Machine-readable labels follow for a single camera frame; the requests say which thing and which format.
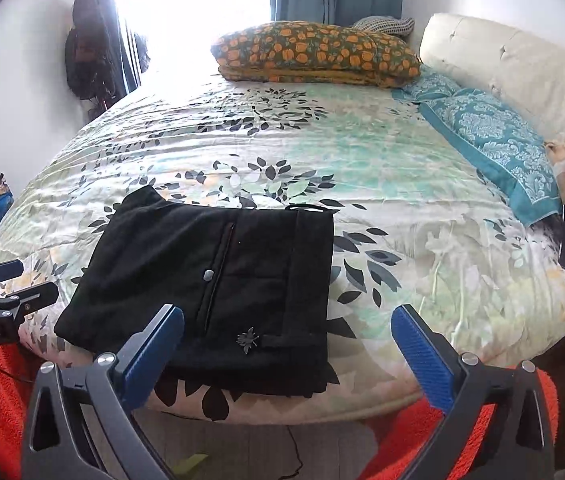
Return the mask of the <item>orange flower patterned pillow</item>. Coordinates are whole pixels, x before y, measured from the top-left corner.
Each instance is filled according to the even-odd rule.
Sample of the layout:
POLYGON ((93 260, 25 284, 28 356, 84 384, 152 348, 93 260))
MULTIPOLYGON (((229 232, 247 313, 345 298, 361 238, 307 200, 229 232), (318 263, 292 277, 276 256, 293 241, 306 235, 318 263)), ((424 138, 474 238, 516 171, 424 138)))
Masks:
POLYGON ((421 74, 406 42, 384 32, 276 21, 220 37, 211 47, 227 80, 328 82, 401 88, 421 74))

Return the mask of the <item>black pants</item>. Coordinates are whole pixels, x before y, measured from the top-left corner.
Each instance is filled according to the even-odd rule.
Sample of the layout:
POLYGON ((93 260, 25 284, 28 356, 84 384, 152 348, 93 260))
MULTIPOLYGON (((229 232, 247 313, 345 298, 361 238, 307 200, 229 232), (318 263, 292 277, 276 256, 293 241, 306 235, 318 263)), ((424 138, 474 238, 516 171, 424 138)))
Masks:
POLYGON ((171 304, 184 336, 178 379, 266 396, 327 388, 333 215, 322 206, 176 204, 151 186, 128 194, 96 245, 57 336, 118 351, 171 304))

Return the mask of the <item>window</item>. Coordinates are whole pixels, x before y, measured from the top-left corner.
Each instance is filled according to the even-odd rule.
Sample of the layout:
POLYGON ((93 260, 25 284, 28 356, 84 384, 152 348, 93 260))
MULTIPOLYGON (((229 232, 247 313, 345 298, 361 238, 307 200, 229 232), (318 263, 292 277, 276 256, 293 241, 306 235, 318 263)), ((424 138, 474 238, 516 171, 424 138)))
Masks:
POLYGON ((214 74, 221 36, 269 21, 270 0, 115 0, 125 24, 147 45, 143 81, 214 74))

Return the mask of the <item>cream tufted headboard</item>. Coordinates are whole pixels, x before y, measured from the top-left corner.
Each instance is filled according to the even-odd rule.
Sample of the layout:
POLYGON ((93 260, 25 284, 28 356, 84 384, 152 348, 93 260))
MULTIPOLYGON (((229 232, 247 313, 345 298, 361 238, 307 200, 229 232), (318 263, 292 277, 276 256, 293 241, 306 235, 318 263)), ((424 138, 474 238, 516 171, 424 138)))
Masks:
POLYGON ((565 142, 565 49, 507 25, 436 13, 419 54, 462 87, 512 106, 544 139, 565 142))

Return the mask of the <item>floral bed cover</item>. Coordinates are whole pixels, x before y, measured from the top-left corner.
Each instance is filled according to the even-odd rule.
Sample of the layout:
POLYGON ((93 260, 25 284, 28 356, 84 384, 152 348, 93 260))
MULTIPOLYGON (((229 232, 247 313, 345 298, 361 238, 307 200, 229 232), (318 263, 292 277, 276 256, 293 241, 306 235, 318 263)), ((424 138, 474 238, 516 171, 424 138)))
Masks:
POLYGON ((168 378, 150 408, 227 424, 366 418, 415 402, 415 378, 389 318, 411 304, 459 350, 496 365, 532 359, 565 337, 565 270, 544 226, 505 198, 391 92, 345 84, 206 78, 137 90, 76 133, 0 224, 0 262, 59 299, 20 329, 60 365, 89 354, 54 327, 127 194, 151 185, 176 203, 334 210, 329 382, 310 398, 230 392, 168 378))

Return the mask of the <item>checkered grey pillow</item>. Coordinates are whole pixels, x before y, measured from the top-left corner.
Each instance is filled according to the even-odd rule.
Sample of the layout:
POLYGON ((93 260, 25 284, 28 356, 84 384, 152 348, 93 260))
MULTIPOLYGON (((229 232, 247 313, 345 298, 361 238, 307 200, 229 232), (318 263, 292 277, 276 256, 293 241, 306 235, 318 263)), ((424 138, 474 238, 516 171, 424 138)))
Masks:
POLYGON ((389 15, 370 15, 355 22, 353 27, 364 32, 381 32, 381 34, 407 38, 415 29, 415 20, 393 18, 389 15))

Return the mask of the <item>red fuzzy rug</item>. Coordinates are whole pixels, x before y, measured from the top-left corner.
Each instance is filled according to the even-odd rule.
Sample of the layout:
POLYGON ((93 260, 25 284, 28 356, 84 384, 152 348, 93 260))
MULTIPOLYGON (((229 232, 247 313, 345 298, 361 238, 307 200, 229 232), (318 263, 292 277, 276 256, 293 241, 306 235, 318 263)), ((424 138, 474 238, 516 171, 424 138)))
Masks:
MULTIPOLYGON (((16 344, 0 347, 0 473, 21 477, 21 442, 29 383, 42 361, 16 344)), ((359 475, 362 479, 397 479, 442 420, 442 412, 421 399, 399 412, 368 419, 378 451, 359 475)))

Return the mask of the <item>dark clothes hanging by window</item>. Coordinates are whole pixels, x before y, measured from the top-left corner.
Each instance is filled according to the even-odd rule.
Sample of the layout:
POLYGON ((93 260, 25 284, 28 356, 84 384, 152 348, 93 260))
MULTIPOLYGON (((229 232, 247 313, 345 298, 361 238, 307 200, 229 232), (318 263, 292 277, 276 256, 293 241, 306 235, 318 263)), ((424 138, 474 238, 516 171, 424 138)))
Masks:
POLYGON ((66 82, 90 120, 140 86, 151 58, 144 37, 122 22, 114 0, 74 0, 66 37, 66 82))

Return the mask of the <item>teal damask pillow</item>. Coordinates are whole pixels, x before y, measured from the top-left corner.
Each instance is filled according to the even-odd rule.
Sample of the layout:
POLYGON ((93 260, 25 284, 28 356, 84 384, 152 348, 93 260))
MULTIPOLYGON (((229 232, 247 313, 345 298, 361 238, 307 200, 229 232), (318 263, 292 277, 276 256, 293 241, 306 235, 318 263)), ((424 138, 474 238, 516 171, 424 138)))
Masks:
POLYGON ((417 105, 424 119, 506 196, 525 226, 562 211, 544 139, 511 106, 429 66, 393 96, 417 105))

